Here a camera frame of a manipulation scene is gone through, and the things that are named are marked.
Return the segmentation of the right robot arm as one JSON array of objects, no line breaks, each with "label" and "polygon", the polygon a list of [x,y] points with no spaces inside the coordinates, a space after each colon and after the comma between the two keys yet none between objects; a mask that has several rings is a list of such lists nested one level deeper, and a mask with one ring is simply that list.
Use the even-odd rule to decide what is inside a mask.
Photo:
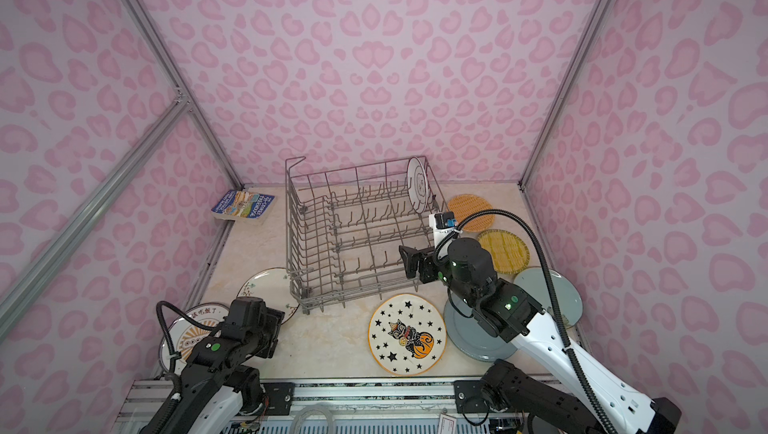
[{"label": "right robot arm", "polygon": [[472,238],[436,248],[399,249],[407,277],[439,280],[466,302],[488,335],[512,344],[545,367],[558,390],[497,360],[480,381],[492,410],[521,410],[565,433],[672,433],[681,410],[665,397],[650,398],[615,376],[573,343],[557,318],[520,286],[500,278],[491,254]]}]

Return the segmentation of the cream floral plate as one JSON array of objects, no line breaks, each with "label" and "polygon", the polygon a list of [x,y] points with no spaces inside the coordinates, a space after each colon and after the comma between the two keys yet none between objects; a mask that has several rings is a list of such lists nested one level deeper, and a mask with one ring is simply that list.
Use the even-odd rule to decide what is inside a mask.
[{"label": "cream floral plate", "polygon": [[299,308],[298,301],[291,294],[291,280],[284,267],[272,267],[252,275],[244,282],[238,297],[259,297],[267,306],[283,311],[282,323],[287,323]]}]

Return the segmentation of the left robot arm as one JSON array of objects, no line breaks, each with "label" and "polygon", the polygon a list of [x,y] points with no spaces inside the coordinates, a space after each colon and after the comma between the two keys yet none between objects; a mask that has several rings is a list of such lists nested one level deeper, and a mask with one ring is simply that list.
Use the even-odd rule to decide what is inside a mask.
[{"label": "left robot arm", "polygon": [[176,371],[181,354],[170,348],[164,376],[171,392],[141,429],[143,433],[218,433],[238,414],[260,417],[269,408],[258,369],[245,362],[271,358],[277,348],[285,313],[258,297],[238,297],[229,313],[214,326],[194,320],[172,303],[156,304],[156,316],[167,343],[172,342],[164,310],[169,309],[207,332],[192,348],[185,367]]}]

